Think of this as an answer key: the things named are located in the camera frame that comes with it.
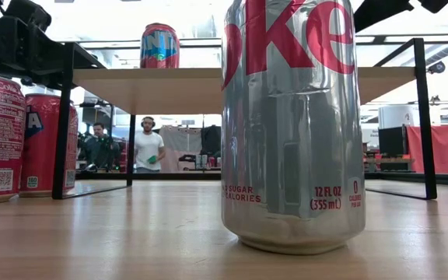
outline blue and red can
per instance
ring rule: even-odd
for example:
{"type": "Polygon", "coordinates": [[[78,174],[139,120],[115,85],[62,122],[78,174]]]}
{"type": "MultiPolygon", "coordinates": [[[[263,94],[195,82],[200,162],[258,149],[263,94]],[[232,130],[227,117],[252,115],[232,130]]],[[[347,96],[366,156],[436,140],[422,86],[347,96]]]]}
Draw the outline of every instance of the blue and red can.
{"type": "Polygon", "coordinates": [[[141,68],[179,68],[176,31],[162,23],[149,24],[141,39],[141,68]]]}
{"type": "MultiPolygon", "coordinates": [[[[50,196],[53,187],[60,97],[50,94],[27,94],[25,97],[26,130],[19,195],[50,196]]],[[[75,184],[78,126],[77,111],[71,105],[68,115],[64,191],[73,188],[75,184]]]]}

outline wooden shelf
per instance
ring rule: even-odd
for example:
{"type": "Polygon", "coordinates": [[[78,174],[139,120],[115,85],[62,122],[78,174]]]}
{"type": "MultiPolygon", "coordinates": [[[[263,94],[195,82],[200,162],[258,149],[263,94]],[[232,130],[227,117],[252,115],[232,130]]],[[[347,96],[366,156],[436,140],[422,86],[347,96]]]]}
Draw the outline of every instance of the wooden shelf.
{"type": "MultiPolygon", "coordinates": [[[[220,68],[75,70],[74,83],[130,114],[221,114],[220,68]]],[[[412,67],[361,67],[361,104],[415,79],[412,67]]]]}

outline silver soda can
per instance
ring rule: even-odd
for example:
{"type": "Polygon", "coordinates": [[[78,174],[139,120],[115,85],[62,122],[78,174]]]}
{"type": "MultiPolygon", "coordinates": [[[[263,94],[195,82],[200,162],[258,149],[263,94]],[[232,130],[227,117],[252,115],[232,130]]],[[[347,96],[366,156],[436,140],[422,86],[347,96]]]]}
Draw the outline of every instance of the silver soda can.
{"type": "Polygon", "coordinates": [[[196,170],[201,169],[201,155],[196,155],[196,158],[194,159],[194,168],[196,170]]]}
{"type": "Polygon", "coordinates": [[[364,230],[348,0],[235,0],[222,42],[222,221],[242,242],[319,254],[364,230]]]}
{"type": "Polygon", "coordinates": [[[207,155],[201,155],[201,168],[205,169],[207,168],[208,163],[208,156],[207,155]]]}

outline red coke logo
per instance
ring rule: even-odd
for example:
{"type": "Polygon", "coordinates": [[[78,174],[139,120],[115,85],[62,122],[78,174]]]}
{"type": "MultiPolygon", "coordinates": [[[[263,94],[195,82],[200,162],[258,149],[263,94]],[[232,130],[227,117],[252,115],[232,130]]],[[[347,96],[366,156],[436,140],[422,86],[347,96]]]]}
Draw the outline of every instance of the red coke logo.
{"type": "MultiPolygon", "coordinates": [[[[266,0],[247,0],[245,4],[246,74],[268,69],[266,50],[273,43],[291,68],[314,68],[314,63],[295,38],[286,23],[302,7],[305,0],[292,0],[267,30],[266,0]]],[[[226,73],[222,87],[226,87],[236,73],[242,54],[242,36],[236,24],[225,28],[227,39],[226,73]]],[[[343,5],[327,1],[310,12],[306,23],[307,45],[312,55],[325,67],[341,74],[352,74],[355,65],[347,65],[336,56],[332,42],[353,44],[352,18],[343,5]],[[330,33],[331,15],[340,11],[345,24],[342,35],[330,33]]]]}
{"type": "Polygon", "coordinates": [[[15,86],[9,85],[9,84],[5,84],[3,82],[0,82],[0,89],[3,90],[8,90],[12,93],[19,93],[19,89],[17,89],[15,86]]]}

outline qr code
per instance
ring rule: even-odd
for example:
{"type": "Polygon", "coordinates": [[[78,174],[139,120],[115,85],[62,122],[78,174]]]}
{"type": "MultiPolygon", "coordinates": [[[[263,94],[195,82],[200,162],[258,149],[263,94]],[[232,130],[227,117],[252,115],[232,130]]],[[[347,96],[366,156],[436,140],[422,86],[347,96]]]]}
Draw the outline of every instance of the qr code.
{"type": "Polygon", "coordinates": [[[75,186],[75,170],[67,170],[65,173],[65,187],[75,186]]]}
{"type": "Polygon", "coordinates": [[[13,170],[0,170],[0,191],[13,189],[13,170]]]}

